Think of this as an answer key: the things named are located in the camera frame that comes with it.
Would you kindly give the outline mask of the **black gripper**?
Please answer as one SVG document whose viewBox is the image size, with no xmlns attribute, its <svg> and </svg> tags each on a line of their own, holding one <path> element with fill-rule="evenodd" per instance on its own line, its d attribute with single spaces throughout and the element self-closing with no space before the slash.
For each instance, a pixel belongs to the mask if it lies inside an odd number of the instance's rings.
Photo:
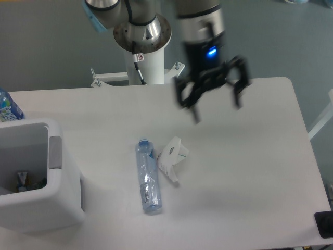
<svg viewBox="0 0 333 250">
<path fill-rule="evenodd" d="M 207 91 L 204 85 L 205 78 L 200 76 L 203 71 L 216 68 L 223 64 L 225 84 L 232 87 L 234 105 L 237 109 L 242 107 L 241 95 L 245 88 L 250 86 L 249 70 L 244 57 L 235 56 L 227 61 L 225 47 L 225 32 L 198 43 L 183 41 L 183 47 L 189 65 L 189 74 L 184 78 L 174 77 L 176 101 L 181 108 L 188 109 L 193 116 L 195 124 L 201 121 L 197 102 Z M 228 79 L 231 71 L 236 70 L 239 78 L 235 82 Z"/>
</svg>

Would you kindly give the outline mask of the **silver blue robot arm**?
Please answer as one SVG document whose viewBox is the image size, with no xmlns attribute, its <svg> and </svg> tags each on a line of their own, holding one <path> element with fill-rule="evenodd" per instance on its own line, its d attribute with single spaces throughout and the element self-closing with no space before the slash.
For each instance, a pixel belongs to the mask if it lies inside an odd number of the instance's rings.
<svg viewBox="0 0 333 250">
<path fill-rule="evenodd" d="M 169 75 L 164 67 L 164 50 L 172 30 L 169 21 L 157 11 L 155 1 L 83 1 L 88 20 L 98 32 L 113 31 L 123 50 L 130 85 L 172 83 L 176 101 L 192 112 L 199 122 L 197 102 L 208 91 L 230 84 L 234 104 L 250 85 L 246 60 L 228 60 L 224 53 L 225 25 L 219 1 L 175 1 L 174 10 L 182 32 L 182 45 L 189 64 L 188 75 Z M 239 80 L 230 83 L 232 70 Z"/>
</svg>

